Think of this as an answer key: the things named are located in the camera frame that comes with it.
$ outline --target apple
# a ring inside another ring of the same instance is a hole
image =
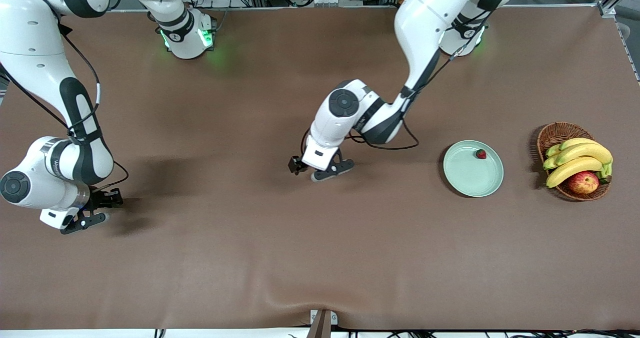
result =
[[[569,178],[569,189],[577,194],[589,194],[599,187],[600,180],[590,171],[579,172]]]

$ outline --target light green plate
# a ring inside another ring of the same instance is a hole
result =
[[[480,149],[486,151],[486,159],[476,157],[476,151]],[[462,194],[483,197],[498,190],[505,170],[500,156],[490,146],[475,140],[462,140],[446,151],[444,174]]]

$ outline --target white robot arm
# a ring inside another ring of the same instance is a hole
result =
[[[390,142],[434,73],[439,49],[450,51],[452,58],[471,52],[480,38],[479,25],[506,1],[405,0],[395,15],[394,28],[409,63],[409,77],[397,98],[389,104],[360,80],[342,82],[318,109],[302,158],[294,156],[289,162],[291,172],[298,174],[311,166],[317,169],[311,179],[322,181],[349,171],[354,163],[342,159],[339,147],[351,129],[358,131],[369,144]],[[458,39],[460,32],[456,29],[462,25],[467,25],[471,34],[463,34],[466,38]]]
[[[71,224],[106,220],[83,210],[110,206],[119,198],[91,192],[114,167],[87,90],[69,67],[60,35],[60,14],[102,16],[109,0],[0,0],[0,64],[19,87],[50,103],[69,127],[68,139],[43,137],[30,146],[18,166],[0,180],[8,202],[41,209],[40,219],[64,233]],[[96,85],[99,103],[100,86]]]
[[[160,34],[171,52],[192,59],[213,47],[215,26],[208,14],[187,9],[183,0],[138,0],[160,26]]]

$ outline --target table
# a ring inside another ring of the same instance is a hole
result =
[[[408,68],[394,13],[234,11],[215,52],[191,61],[167,53],[144,14],[65,18],[100,74],[98,118],[131,172],[125,206],[63,236],[0,203],[0,326],[295,326],[328,308],[359,329],[640,328],[640,90],[596,8],[500,9],[414,104],[418,148],[346,142],[348,174],[314,184],[288,172],[336,84],[360,78],[395,98]],[[530,139],[553,121],[613,152],[606,197],[540,188]],[[64,135],[14,87],[0,131],[2,172],[38,137]],[[444,151],[463,139],[502,157],[495,194],[444,183]]]

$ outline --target fruit basket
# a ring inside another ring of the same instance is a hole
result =
[[[537,153],[540,155],[541,161],[544,162],[544,160],[546,159],[545,153],[547,149],[551,148],[551,146],[560,144],[565,140],[573,138],[587,138],[595,140],[594,136],[589,134],[588,131],[572,123],[559,121],[551,123],[542,128],[537,136]],[[556,188],[558,192],[571,199],[577,201],[592,201],[600,199],[602,196],[604,196],[609,191],[610,187],[611,183],[601,184],[594,192],[590,194],[576,194],[569,190],[567,181],[563,181],[563,183],[558,185]]]

